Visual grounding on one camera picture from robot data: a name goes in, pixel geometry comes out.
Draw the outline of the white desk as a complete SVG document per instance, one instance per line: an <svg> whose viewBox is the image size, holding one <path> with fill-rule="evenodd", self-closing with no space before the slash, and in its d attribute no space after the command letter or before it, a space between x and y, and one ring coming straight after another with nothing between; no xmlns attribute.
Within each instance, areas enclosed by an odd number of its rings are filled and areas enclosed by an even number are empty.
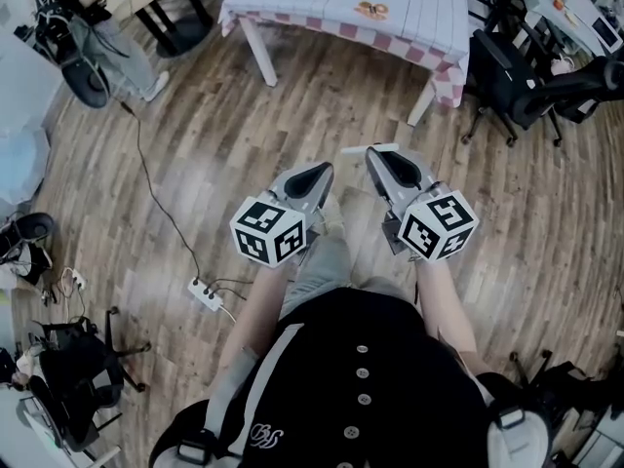
<svg viewBox="0 0 624 468"><path fill-rule="evenodd" d="M555 26L584 52L601 57L617 52L624 38L591 0L523 0L522 24L533 30L541 20Z"/></svg>
<svg viewBox="0 0 624 468"><path fill-rule="evenodd" d="M119 446L80 452L57 448L39 403L1 384L0 458L9 468L117 468L122 451Z"/></svg>

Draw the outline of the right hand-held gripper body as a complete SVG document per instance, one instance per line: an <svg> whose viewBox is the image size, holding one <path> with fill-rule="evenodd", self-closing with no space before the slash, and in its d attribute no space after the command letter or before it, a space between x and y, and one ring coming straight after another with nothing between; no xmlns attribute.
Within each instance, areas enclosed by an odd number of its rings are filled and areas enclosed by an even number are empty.
<svg viewBox="0 0 624 468"><path fill-rule="evenodd" d="M419 260L436 262L460 252L477 228L477 216L463 194L432 182L407 202L391 207L382 232L393 254L410 251Z"/></svg>

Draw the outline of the person's right forearm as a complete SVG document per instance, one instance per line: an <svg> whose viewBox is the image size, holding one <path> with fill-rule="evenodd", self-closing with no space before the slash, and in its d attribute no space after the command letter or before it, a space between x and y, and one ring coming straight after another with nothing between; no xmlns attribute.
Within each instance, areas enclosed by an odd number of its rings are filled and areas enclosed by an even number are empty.
<svg viewBox="0 0 624 468"><path fill-rule="evenodd" d="M418 261L416 283L429 335L441 337L460 356L478 359L476 337L445 260Z"/></svg>

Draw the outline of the black and green helmet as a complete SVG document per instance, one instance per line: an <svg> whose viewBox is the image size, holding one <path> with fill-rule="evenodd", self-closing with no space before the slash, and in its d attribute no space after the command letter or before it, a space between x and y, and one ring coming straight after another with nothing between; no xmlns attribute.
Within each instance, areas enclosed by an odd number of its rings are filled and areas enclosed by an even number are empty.
<svg viewBox="0 0 624 468"><path fill-rule="evenodd" d="M69 89L85 105L101 109L108 104L110 87L100 67L79 59L60 70Z"/></svg>

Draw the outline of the person's beige shoe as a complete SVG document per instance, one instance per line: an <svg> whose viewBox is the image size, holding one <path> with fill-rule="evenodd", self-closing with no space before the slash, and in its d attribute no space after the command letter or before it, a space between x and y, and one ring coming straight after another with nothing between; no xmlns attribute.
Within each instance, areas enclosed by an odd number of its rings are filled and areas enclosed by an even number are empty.
<svg viewBox="0 0 624 468"><path fill-rule="evenodd" d="M326 198L320 210L323 227L327 236L336 238L345 237L344 218L339 203L333 194Z"/></svg>

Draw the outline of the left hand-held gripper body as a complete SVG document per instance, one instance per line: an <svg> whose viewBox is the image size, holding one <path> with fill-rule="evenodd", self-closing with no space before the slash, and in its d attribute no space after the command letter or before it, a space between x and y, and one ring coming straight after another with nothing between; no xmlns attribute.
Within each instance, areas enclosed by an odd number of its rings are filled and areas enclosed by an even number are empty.
<svg viewBox="0 0 624 468"><path fill-rule="evenodd" d="M238 254L263 266L280 266L304 253L318 236L324 193L294 198L276 190L245 198L229 222Z"/></svg>

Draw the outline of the black office chair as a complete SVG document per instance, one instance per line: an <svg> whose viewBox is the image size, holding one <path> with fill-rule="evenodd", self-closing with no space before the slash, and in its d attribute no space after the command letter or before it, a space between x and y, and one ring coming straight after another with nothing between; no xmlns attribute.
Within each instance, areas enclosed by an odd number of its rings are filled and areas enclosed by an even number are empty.
<svg viewBox="0 0 624 468"><path fill-rule="evenodd" d="M599 103L624 100L624 59L597 57L575 71L548 72L523 95L517 111L535 119L553 110L576 124L582 123Z"/></svg>
<svg viewBox="0 0 624 468"><path fill-rule="evenodd" d="M606 376L588 376L570 361L552 366L553 352L541 352L542 364L529 377L516 351L509 361L517 371L520 387L546 412L552 431L559 434L566 415L590 412L594 420L585 445L570 459L563 449L553 448L544 468L624 468L624 352L616 348Z"/></svg>
<svg viewBox="0 0 624 468"><path fill-rule="evenodd" d="M111 423L97 426L96 413L116 407L125 385L138 393L146 389L145 383L133 380L122 360L149 351L151 343L115 349L111 317L117 313L116 306L106 311L103 336L85 316L63 324L34 324L42 345L41 373L29 379L28 388L50 420L59 448L86 450Z"/></svg>
<svg viewBox="0 0 624 468"><path fill-rule="evenodd" d="M477 114L461 142L469 143L484 114L491 110L502 122L508 136L506 145L518 140L515 127L528 129L548 116L555 129L554 145L559 147L563 134L553 104L534 91L545 85L526 57L500 32L478 29L470 38L467 84L464 92L477 100Z"/></svg>

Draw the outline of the person's grey trousers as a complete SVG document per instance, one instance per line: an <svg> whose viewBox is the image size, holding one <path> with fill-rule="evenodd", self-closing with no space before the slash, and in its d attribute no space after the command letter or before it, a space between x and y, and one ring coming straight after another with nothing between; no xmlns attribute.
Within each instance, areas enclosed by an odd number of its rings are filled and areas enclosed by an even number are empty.
<svg viewBox="0 0 624 468"><path fill-rule="evenodd" d="M293 286L287 291L280 318L287 317L301 304L340 288L378 293L409 301L401 288L380 276L371 277L360 285L353 284L350 252L344 233L334 230L314 242Z"/></svg>

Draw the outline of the person's left forearm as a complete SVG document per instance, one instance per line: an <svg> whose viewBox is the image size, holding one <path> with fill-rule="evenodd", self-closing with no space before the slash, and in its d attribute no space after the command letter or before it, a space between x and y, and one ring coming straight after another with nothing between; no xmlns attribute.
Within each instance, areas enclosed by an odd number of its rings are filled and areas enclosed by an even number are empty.
<svg viewBox="0 0 624 468"><path fill-rule="evenodd" d="M223 346L218 363L221 368L228 367L242 349L251 350L257 357L270 349L289 278L295 271L291 261L275 269L258 270L249 297Z"/></svg>

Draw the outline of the person's black buttoned jacket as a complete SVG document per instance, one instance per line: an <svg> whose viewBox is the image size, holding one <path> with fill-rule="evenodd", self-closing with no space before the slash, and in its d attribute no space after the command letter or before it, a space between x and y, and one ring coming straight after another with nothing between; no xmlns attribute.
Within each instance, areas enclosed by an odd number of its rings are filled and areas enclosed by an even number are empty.
<svg viewBox="0 0 624 468"><path fill-rule="evenodd" d="M149 468L542 468L550 445L538 406L471 373L413 305L341 288L294 309L265 355L242 349Z"/></svg>

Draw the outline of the white table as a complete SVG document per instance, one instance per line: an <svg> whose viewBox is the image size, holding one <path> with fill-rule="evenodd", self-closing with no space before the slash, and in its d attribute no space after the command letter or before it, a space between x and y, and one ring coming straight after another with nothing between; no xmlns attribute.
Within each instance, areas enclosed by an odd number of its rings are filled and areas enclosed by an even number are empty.
<svg viewBox="0 0 624 468"><path fill-rule="evenodd" d="M253 52L256 64L265 84L271 88L275 87L278 83L276 72L257 25L254 21L246 17L240 17L239 23ZM415 127L418 124L434 99L435 92L432 80L433 75L430 75L429 80L409 113L407 123L411 127Z"/></svg>

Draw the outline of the white plastic cover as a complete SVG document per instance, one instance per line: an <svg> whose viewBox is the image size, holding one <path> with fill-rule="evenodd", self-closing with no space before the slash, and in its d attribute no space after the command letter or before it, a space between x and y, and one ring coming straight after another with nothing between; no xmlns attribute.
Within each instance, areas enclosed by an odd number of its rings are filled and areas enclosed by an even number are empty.
<svg viewBox="0 0 624 468"><path fill-rule="evenodd" d="M0 200L32 199L48 164L44 118L61 84L56 66L0 27Z"/></svg>

